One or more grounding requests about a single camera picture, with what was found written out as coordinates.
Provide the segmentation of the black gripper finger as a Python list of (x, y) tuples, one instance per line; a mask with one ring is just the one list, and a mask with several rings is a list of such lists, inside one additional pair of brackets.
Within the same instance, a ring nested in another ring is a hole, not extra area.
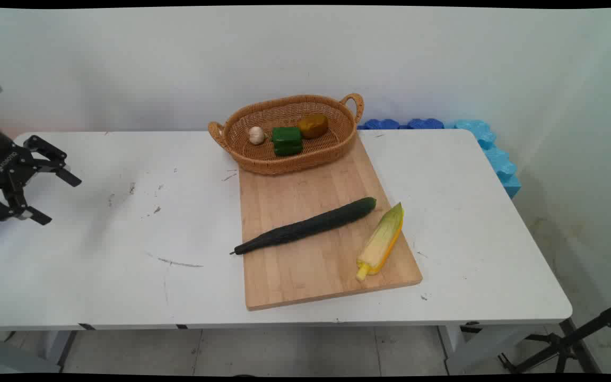
[(6, 200), (5, 203), (0, 201), (0, 221), (17, 218), (19, 220), (31, 219), (40, 225), (47, 225), (51, 222), (51, 217), (27, 203), (20, 183), (10, 180), (0, 182), (0, 190)]
[(32, 135), (24, 141), (23, 147), (31, 152), (25, 157), (24, 166), (31, 167), (35, 172), (51, 172), (73, 188), (82, 183), (66, 166), (66, 153), (48, 141)]

